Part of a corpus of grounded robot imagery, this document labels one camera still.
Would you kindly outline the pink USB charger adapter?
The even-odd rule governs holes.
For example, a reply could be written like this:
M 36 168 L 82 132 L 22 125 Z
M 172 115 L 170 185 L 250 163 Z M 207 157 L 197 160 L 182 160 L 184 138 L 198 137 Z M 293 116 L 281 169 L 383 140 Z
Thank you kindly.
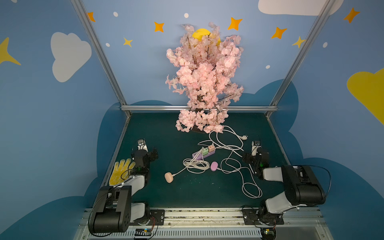
M 208 149 L 208 153 L 214 153 L 216 151 L 216 148 L 214 145 L 209 145 L 207 149 Z

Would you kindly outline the green USB charger adapter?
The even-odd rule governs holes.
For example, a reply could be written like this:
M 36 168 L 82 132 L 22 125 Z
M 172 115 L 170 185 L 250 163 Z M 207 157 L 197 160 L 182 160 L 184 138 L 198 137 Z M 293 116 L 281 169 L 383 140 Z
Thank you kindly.
M 202 149 L 202 155 L 205 156 L 209 153 L 209 149 L 208 148 L 203 148 Z

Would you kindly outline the purple power strip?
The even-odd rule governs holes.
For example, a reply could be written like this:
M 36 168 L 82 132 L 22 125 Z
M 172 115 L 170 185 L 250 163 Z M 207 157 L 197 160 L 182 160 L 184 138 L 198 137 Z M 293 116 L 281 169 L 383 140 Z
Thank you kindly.
M 213 150 L 210 150 L 209 148 L 202 148 L 201 151 L 197 151 L 195 153 L 192 154 L 192 158 L 195 159 L 195 160 L 203 160 L 207 157 L 210 157 L 212 156 L 213 154 L 215 154 L 216 150 L 213 149 Z

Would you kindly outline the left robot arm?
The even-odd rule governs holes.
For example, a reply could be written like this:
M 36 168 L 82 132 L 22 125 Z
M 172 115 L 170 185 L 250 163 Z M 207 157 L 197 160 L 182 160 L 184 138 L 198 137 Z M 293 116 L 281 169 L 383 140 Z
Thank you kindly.
M 145 202 L 132 202 L 132 197 L 149 181 L 150 163 L 158 159 L 158 151 L 146 148 L 134 151 L 131 159 L 115 162 L 109 184 L 101 187 L 88 220 L 95 237 L 124 233 L 130 223 L 149 218 Z

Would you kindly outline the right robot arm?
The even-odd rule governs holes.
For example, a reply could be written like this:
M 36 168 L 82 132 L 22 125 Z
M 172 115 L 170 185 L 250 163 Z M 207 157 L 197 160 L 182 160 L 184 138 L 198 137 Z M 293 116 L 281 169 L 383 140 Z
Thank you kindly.
M 251 153 L 243 154 L 243 161 L 250 165 L 251 172 L 260 180 L 280 182 L 284 186 L 282 193 L 261 203 L 258 210 L 260 218 L 280 217 L 297 207 L 322 205 L 331 189 L 332 182 L 329 181 L 328 190 L 324 191 L 312 170 L 313 166 L 270 167 L 269 153 L 262 151 L 262 148 L 254 147 Z

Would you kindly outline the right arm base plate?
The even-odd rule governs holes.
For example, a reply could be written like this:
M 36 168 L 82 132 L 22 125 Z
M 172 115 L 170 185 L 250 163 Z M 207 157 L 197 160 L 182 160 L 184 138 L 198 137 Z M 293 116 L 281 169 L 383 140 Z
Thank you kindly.
M 266 210 L 261 212 L 258 209 L 245 208 L 241 210 L 245 225 L 266 225 L 273 227 L 283 225 L 282 214 L 271 214 Z

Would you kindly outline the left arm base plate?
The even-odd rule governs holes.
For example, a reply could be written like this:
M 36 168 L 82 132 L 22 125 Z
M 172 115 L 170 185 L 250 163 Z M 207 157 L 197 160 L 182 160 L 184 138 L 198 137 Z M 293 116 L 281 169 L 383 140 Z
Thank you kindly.
M 148 213 L 130 223 L 132 226 L 163 226 L 165 221 L 165 210 L 151 209 Z

